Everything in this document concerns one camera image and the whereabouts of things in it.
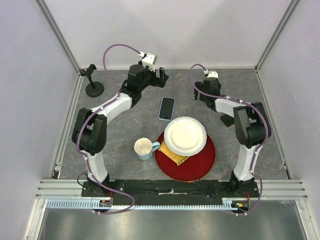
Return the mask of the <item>blue case smartphone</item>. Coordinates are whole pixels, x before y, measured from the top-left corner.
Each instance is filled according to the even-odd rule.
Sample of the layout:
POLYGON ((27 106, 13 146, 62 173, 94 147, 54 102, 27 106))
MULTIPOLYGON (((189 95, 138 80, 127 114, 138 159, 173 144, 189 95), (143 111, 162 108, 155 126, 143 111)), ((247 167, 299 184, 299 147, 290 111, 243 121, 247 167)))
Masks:
POLYGON ((175 99, 173 97, 164 96, 161 99, 158 119, 163 121, 171 121, 173 119, 174 108, 175 108, 175 99))

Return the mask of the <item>black round-base clamp stand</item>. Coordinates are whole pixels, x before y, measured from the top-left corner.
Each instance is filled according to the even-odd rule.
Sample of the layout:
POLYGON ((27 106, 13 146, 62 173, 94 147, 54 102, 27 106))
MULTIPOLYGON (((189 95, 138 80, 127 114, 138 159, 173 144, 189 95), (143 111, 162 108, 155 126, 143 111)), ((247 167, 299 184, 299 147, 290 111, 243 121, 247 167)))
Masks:
POLYGON ((92 73, 96 69, 97 67, 94 64, 90 64, 89 67, 82 68, 80 70, 80 75, 82 77, 86 77, 89 80, 89 84, 85 88, 85 93, 91 98, 100 96, 105 90, 101 82, 92 80, 92 73))

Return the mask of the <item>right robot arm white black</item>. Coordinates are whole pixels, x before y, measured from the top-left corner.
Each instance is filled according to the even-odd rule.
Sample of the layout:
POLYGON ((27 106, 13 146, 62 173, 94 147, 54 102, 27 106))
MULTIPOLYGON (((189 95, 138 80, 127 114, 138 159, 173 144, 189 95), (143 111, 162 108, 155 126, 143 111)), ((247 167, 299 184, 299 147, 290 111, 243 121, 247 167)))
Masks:
POLYGON ((203 81, 192 81, 194 99, 224 117, 232 118, 236 139, 240 150, 236 167, 232 172, 229 191, 235 197, 247 191, 245 181, 254 178, 254 168, 259 152, 272 134, 271 126, 264 108, 259 102, 246 102, 221 95, 221 84, 216 77, 206 77, 203 81))

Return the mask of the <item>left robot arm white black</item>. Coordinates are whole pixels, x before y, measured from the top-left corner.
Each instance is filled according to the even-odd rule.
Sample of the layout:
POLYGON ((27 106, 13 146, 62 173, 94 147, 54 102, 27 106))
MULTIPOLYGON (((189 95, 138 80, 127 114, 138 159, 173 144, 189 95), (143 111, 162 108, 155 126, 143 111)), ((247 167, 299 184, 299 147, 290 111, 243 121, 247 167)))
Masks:
POLYGON ((156 72, 144 67, 141 62, 130 66, 128 77, 119 93, 100 106, 81 108, 78 112, 71 140, 83 155, 88 177, 94 181, 92 191, 99 197, 110 191, 109 173, 105 167, 102 150, 107 141, 107 126, 118 115, 133 108, 148 86, 163 88, 169 79, 163 67, 156 72))

